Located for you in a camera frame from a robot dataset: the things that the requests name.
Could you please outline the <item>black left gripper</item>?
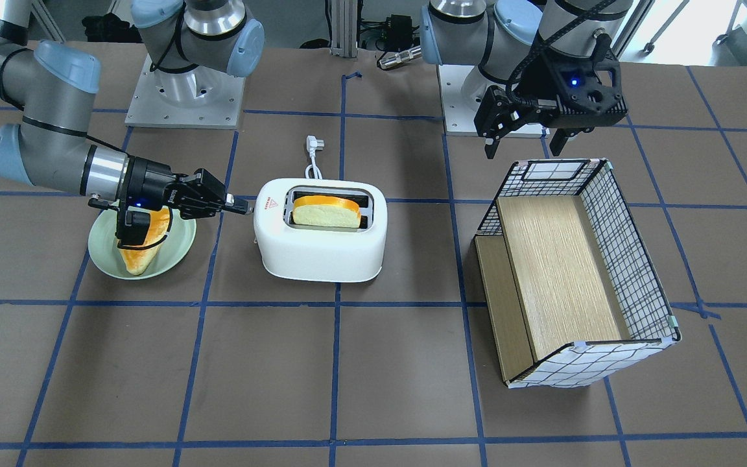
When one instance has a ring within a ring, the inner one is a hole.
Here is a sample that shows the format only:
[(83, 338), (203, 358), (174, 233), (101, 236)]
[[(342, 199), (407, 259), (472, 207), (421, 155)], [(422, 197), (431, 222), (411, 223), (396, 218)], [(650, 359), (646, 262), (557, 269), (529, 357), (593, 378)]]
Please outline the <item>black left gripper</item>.
[(572, 57), (544, 47), (519, 74), (515, 88), (490, 86), (474, 118), (487, 159), (495, 158), (507, 133), (523, 125), (555, 129), (549, 151), (559, 157), (577, 133), (622, 121), (628, 106), (619, 60), (610, 45), (611, 36), (602, 32), (593, 37), (589, 56)]

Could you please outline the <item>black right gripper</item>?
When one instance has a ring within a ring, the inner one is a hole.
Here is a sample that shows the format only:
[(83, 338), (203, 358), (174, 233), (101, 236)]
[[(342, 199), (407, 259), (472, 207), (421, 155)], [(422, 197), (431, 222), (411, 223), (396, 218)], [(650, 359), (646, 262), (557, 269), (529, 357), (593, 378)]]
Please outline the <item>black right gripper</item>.
[(213, 217), (224, 210), (251, 215), (253, 206), (246, 199), (232, 199), (224, 184), (207, 169), (179, 174), (164, 163), (128, 157), (124, 176), (124, 210), (137, 208), (159, 211), (178, 210), (182, 219)]

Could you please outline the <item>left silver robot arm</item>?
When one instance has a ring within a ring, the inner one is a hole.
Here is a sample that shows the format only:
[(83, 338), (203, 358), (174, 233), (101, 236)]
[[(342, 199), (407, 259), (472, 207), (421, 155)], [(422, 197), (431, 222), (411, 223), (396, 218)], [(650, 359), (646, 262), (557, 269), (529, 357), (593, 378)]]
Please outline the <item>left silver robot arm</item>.
[(473, 118), (491, 159), (522, 126), (553, 129), (554, 156), (573, 136), (628, 115), (611, 42), (629, 1), (430, 1), (421, 10), (426, 62), (475, 66), (487, 81)]

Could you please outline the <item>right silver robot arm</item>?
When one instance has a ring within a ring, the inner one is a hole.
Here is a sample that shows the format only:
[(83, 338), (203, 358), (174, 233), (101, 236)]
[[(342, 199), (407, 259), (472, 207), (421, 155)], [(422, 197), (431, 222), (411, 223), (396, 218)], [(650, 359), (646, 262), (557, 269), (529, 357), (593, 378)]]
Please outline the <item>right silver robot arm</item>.
[[(130, 13), (149, 70), (160, 76), (207, 69), (243, 78), (260, 61), (266, 32), (241, 1), (134, 1)], [(30, 49), (29, 19), (29, 1), (0, 1), (0, 100), (23, 112), (20, 123), (0, 129), (0, 177), (89, 197), (102, 208), (168, 206), (184, 219), (249, 212), (204, 169), (176, 174), (163, 163), (90, 143), (101, 63), (49, 40)]]

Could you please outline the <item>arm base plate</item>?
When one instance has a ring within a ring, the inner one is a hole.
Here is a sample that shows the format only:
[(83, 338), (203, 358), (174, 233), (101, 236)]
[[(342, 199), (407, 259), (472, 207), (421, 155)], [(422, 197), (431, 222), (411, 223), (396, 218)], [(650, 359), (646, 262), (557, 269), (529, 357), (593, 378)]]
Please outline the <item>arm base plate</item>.
[(199, 66), (183, 74), (151, 71), (146, 56), (125, 124), (145, 128), (223, 129), (239, 125), (246, 79)]
[(438, 66), (438, 81), (447, 133), (476, 136), (475, 113), (492, 82), (481, 75), (477, 66), (462, 65)]

